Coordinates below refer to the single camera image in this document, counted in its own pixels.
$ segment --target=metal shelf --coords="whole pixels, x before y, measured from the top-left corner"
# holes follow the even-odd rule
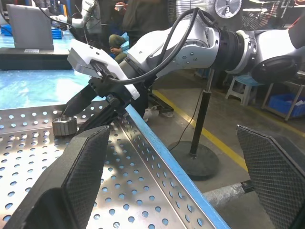
[[[94,102],[93,109],[87,108],[84,115],[90,116],[101,103]],[[0,125],[10,126],[12,121],[8,116],[20,114],[29,116],[26,122],[30,124],[33,112],[42,124],[43,112],[47,112],[51,120],[59,115],[53,112],[59,108],[62,107],[0,111]],[[70,140],[54,138],[50,122],[44,123],[45,126],[39,124],[35,129],[22,125],[23,118],[14,122],[17,132],[9,132],[4,127],[0,137],[0,228],[43,170],[63,153]],[[128,116],[119,117],[111,125],[101,187],[87,228],[216,227]]]

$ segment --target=metal tray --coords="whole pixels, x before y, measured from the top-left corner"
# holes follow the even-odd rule
[[[93,102],[78,120],[104,105]],[[51,121],[62,108],[0,111],[0,228],[69,143],[52,132]],[[132,115],[111,124],[101,187],[87,228],[228,228],[136,111],[131,106],[127,110]]]

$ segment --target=dark pants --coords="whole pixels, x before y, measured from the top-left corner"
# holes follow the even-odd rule
[[[121,47],[121,45],[124,44],[125,42],[126,42],[126,40],[123,37],[116,35],[116,34],[110,35],[110,37],[109,37],[109,45],[112,48],[119,49]],[[117,63],[121,63],[125,57],[127,57],[127,55],[125,53],[121,52],[121,53],[117,54],[117,56],[115,57],[115,61]]]

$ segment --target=blue table edge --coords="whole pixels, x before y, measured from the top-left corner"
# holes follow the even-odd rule
[[[162,143],[162,141],[156,136],[151,128],[144,122],[138,112],[131,106],[126,107],[126,111],[129,116],[133,119],[142,134],[149,140],[152,147],[159,153],[160,157],[167,164],[173,174],[179,179],[181,184],[185,187],[187,192],[191,195],[193,200],[206,214],[209,220],[214,224],[217,229],[229,229],[229,226],[218,214],[218,212],[212,207],[212,205],[205,199],[198,187],[191,181],[185,171],[177,163],[175,158]]]

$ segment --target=yellow floor line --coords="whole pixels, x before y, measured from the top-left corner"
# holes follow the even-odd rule
[[[165,103],[167,103],[169,106],[171,106],[174,111],[180,115],[183,119],[185,119],[187,122],[189,122],[192,118],[184,112],[182,109],[177,107],[172,101],[167,99],[163,94],[161,94],[159,91],[154,90],[153,93],[163,100]],[[196,121],[192,120],[191,125],[193,127],[196,126]],[[215,146],[217,146],[220,150],[222,150],[225,154],[227,154],[235,163],[237,163],[240,167],[242,167],[244,170],[248,171],[247,166],[244,162],[244,159],[239,156],[236,152],[234,152],[230,147],[228,147],[225,143],[223,143],[221,140],[219,140],[216,136],[214,136],[212,133],[210,133],[208,130],[203,128],[202,135],[204,135],[209,141],[211,141]]]
[[[298,129],[290,126],[290,125],[288,125],[287,123],[284,123],[284,122],[282,122],[280,120],[277,120],[276,118],[272,117],[272,115],[268,114],[267,112],[261,111],[260,109],[257,109],[257,108],[251,107],[251,106],[247,106],[247,108],[249,110],[257,113],[258,115],[263,116],[264,118],[266,118],[266,119],[268,119],[268,120],[270,120],[270,121],[280,125],[281,127],[285,128],[287,130],[290,130],[290,131],[292,131],[292,132],[294,132],[294,133],[296,133],[296,134],[298,134],[298,135],[300,135],[302,137],[305,137],[305,133],[304,132],[302,132],[302,131],[300,131],[300,130],[298,130]]]

